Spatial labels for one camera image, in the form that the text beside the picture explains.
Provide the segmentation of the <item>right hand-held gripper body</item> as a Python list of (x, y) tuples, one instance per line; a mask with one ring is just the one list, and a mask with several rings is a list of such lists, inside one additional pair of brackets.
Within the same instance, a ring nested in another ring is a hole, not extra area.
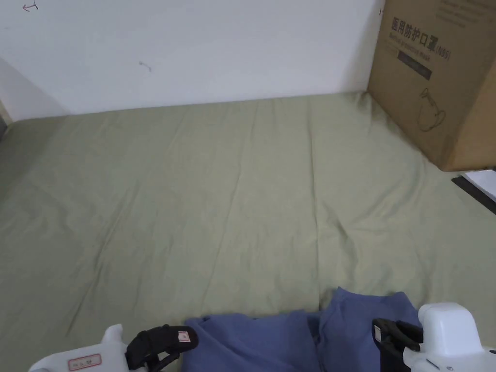
[(483, 347), (469, 310), (456, 303), (421, 306), (419, 351), (405, 348), (403, 362), (412, 372), (494, 372), (495, 349)]

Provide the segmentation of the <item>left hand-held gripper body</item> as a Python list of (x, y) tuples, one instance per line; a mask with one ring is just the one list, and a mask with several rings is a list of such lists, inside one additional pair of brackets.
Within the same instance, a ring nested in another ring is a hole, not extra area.
[(108, 327), (99, 344), (49, 355), (30, 367), (30, 372), (130, 372), (123, 326)]

